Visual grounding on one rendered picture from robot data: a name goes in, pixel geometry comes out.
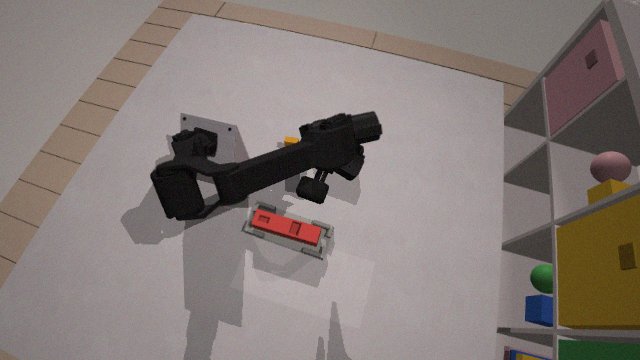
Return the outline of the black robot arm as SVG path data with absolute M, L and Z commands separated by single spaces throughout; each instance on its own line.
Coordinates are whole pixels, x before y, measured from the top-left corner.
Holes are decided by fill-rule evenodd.
M 174 159 L 156 165 L 150 174 L 167 218 L 203 219 L 219 206 L 241 203 L 251 193 L 315 167 L 352 181 L 364 164 L 364 146 L 360 144 L 379 140 L 383 134 L 375 112 L 338 113 L 302 125 L 299 131 L 299 142 L 240 163 L 224 164 L 207 159 L 207 155 L 215 156 L 217 133 L 195 127 L 173 135 Z M 212 177 L 219 196 L 214 205 L 204 206 L 197 173 Z

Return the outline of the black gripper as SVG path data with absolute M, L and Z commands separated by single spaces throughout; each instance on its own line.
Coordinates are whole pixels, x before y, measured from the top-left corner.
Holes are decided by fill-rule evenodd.
M 319 167 L 315 168 L 317 169 L 317 172 L 314 179 L 307 176 L 301 177 L 300 182 L 296 188 L 296 194 L 298 197 L 315 202 L 317 204 L 322 204 L 324 203 L 329 190 L 329 186 L 324 183 L 328 173 L 327 169 Z

